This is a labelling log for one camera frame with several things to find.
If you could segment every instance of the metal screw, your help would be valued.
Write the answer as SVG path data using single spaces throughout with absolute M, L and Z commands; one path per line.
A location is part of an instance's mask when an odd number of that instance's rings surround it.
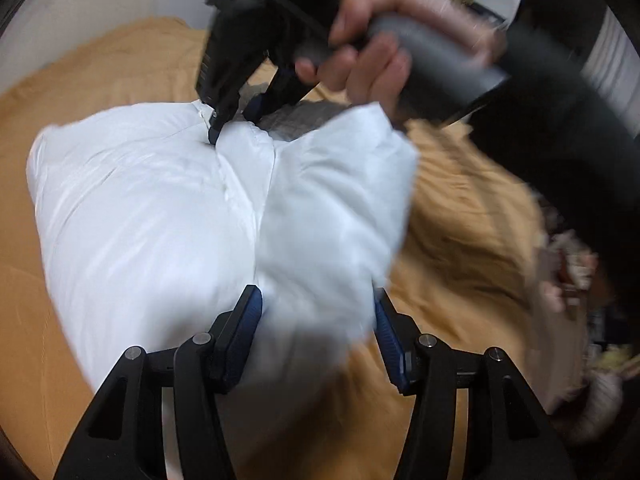
M 420 343 L 422 346 L 426 346 L 427 348 L 432 348 L 432 347 L 436 346 L 436 344 L 438 343 L 438 340 L 437 340 L 436 336 L 434 336 L 434 335 L 422 334 L 418 338 L 418 343 Z
M 489 357 L 494 361 L 502 361 L 504 359 L 504 351 L 494 346 L 489 348 Z
M 191 338 L 196 345 L 206 345 L 211 341 L 211 334 L 209 332 L 200 332 Z
M 142 354 L 142 350 L 139 346 L 132 346 L 131 348 L 127 348 L 127 351 L 124 352 L 124 357 L 133 361 L 133 359 L 137 359 Z

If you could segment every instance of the black sleeve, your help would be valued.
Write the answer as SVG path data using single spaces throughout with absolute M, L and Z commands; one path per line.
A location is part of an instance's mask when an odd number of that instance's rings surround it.
M 517 25 L 508 41 L 500 65 L 511 80 L 472 115 L 471 139 L 600 255 L 640 328 L 640 149 L 562 47 Z

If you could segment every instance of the white pillow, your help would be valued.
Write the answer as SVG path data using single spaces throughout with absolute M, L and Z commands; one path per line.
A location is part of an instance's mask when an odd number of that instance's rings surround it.
M 417 154 L 378 105 L 291 142 L 211 108 L 140 104 L 49 126 L 28 160 L 47 288 L 94 390 L 129 346 L 179 346 L 257 284 L 241 383 L 219 397 L 244 460 L 372 328 L 404 236 Z

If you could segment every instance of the bed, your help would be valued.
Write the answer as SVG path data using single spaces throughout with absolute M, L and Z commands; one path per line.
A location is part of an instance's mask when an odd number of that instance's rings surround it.
M 47 295 L 25 178 L 29 148 L 47 124 L 117 105 L 193 101 L 204 40 L 204 31 L 174 18 L 135 22 L 0 96 L 0 428 L 40 480 L 52 478 L 92 394 Z M 272 74 L 263 66 L 251 82 Z M 343 99 L 322 89 L 308 98 Z M 527 187 L 479 153 L 467 133 L 461 123 L 409 124 L 421 160 L 388 292 L 424 332 L 468 351 L 501 346 L 530 376 L 540 213 Z M 464 393 L 458 405 L 463 413 Z M 239 478 L 392 478 L 411 410 L 369 341 L 299 420 L 239 465 Z M 461 414 L 450 478 L 462 473 L 465 428 Z

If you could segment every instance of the hand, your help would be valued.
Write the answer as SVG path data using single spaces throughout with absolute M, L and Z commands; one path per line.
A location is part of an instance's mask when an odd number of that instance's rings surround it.
M 373 16 L 398 12 L 449 36 L 488 65 L 504 51 L 504 36 L 488 23 L 449 0 L 342 0 L 329 35 L 331 46 L 344 45 L 317 70 L 310 60 L 296 60 L 301 81 L 322 82 L 329 90 L 347 91 L 352 103 L 379 102 L 392 120 L 398 118 L 398 97 L 411 73 L 411 56 L 392 34 L 374 37 L 361 52 L 349 41 L 367 30 Z

